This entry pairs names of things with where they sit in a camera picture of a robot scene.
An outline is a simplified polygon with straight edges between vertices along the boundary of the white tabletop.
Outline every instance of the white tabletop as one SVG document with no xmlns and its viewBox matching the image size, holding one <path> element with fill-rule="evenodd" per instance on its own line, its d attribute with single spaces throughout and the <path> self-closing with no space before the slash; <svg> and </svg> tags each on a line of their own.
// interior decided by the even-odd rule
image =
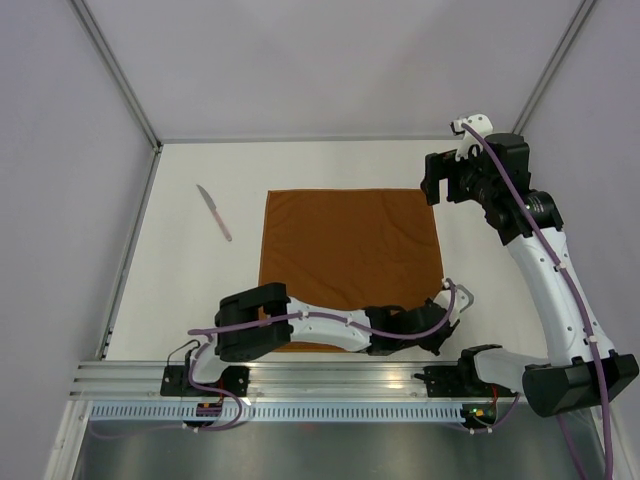
<svg viewBox="0 0 640 480">
<path fill-rule="evenodd" d="M 417 188 L 424 156 L 455 141 L 271 142 L 166 145 L 128 274 L 109 360 L 163 360 L 186 331 L 213 326 L 221 298 L 257 285 L 269 190 Z M 215 200 L 233 235 L 225 240 L 196 188 Z M 389 357 L 269 354 L 263 359 L 455 360 L 463 348 L 497 343 L 546 356 L 542 327 L 520 272 L 473 202 L 434 208 L 445 275 L 476 303 L 440 357 L 419 348 Z"/>
</svg>

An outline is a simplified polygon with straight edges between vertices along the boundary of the white wall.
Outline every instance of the white wall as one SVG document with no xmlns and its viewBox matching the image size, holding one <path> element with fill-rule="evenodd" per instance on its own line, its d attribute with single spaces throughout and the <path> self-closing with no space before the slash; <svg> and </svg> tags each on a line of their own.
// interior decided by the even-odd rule
<svg viewBox="0 0 640 480">
<path fill-rule="evenodd" d="M 63 0 L 0 7 L 0 479 L 42 476 L 150 147 Z"/>
<path fill-rule="evenodd" d="M 87 0 L 158 135 L 511 128 L 579 0 Z"/>
<path fill-rule="evenodd" d="M 640 3 L 600 2 L 525 131 L 600 323 L 640 359 Z M 618 404 L 640 451 L 640 380 Z"/>
</svg>

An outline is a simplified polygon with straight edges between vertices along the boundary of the orange towel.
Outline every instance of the orange towel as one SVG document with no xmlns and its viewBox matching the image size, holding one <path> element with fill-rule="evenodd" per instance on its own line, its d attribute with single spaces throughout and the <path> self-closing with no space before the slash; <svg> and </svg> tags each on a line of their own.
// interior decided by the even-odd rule
<svg viewBox="0 0 640 480">
<path fill-rule="evenodd" d="M 420 306 L 441 287 L 433 210 L 420 190 L 269 192 L 260 285 L 339 310 Z M 341 351 L 290 344 L 279 351 Z"/>
</svg>

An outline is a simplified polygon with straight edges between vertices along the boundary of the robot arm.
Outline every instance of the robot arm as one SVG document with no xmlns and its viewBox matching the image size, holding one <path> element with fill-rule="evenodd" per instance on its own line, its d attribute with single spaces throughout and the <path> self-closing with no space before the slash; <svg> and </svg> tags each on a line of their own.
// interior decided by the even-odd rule
<svg viewBox="0 0 640 480">
<path fill-rule="evenodd" d="M 474 115 L 454 122 L 452 130 L 464 132 L 460 127 L 462 123 L 480 125 L 481 135 L 487 135 L 485 140 L 497 153 L 527 210 L 584 299 L 557 207 L 548 193 L 529 188 L 529 146 L 519 135 L 488 135 L 491 128 L 487 122 L 486 117 Z M 473 200 L 483 207 L 487 223 L 496 229 L 529 286 L 548 350 L 548 359 L 536 359 L 508 352 L 497 345 L 475 347 L 472 349 L 475 378 L 524 393 L 533 410 L 541 416 L 597 405 L 600 399 L 593 356 L 576 301 L 540 240 L 533 235 L 489 155 L 475 139 L 465 138 L 466 142 L 463 139 L 457 151 L 427 156 L 421 188 L 427 202 L 434 205 L 440 201 L 439 182 L 446 179 L 449 201 Z M 638 375 L 638 365 L 633 355 L 616 353 L 588 304 L 586 308 L 612 399 Z"/>
<path fill-rule="evenodd" d="M 256 360 L 290 342 L 333 345 L 348 352 L 377 356 L 417 345 L 439 355 L 440 346 L 453 334 L 461 313 L 473 301 L 473 294 L 464 286 L 453 289 L 445 282 L 433 300 L 427 299 L 423 306 L 412 310 L 386 306 L 341 311 L 304 303 L 288 296 L 286 285 L 270 283 L 220 302 L 216 329 L 226 331 L 216 335 L 215 340 L 211 338 L 215 348 L 202 352 L 194 368 L 194 380 L 216 382 L 228 366 Z M 233 330 L 234 326 L 253 322 L 260 309 L 270 318 L 257 328 Z M 194 335 L 208 335 L 207 332 L 190 331 Z"/>
</svg>

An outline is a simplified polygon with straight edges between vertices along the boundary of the knife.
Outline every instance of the knife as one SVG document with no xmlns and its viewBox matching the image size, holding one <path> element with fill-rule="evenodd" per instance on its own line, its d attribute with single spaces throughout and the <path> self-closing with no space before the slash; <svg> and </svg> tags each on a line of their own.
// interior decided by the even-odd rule
<svg viewBox="0 0 640 480">
<path fill-rule="evenodd" d="M 209 207 L 209 210 L 211 210 L 211 213 L 213 213 L 213 218 L 216 219 L 216 222 L 218 223 L 220 230 L 222 230 L 222 234 L 224 235 L 224 238 L 226 238 L 227 241 L 230 242 L 232 240 L 231 233 L 229 233 L 229 229 L 222 221 L 222 217 L 220 217 L 220 214 L 218 213 L 218 209 L 216 208 L 216 203 L 213 201 L 213 198 L 211 198 L 211 195 L 209 195 L 209 192 L 207 192 L 200 185 L 196 185 L 196 187 L 198 187 L 198 190 L 200 190 L 200 195 L 202 195 L 202 198 L 204 198 L 204 202 L 207 204 L 207 207 Z"/>
</svg>

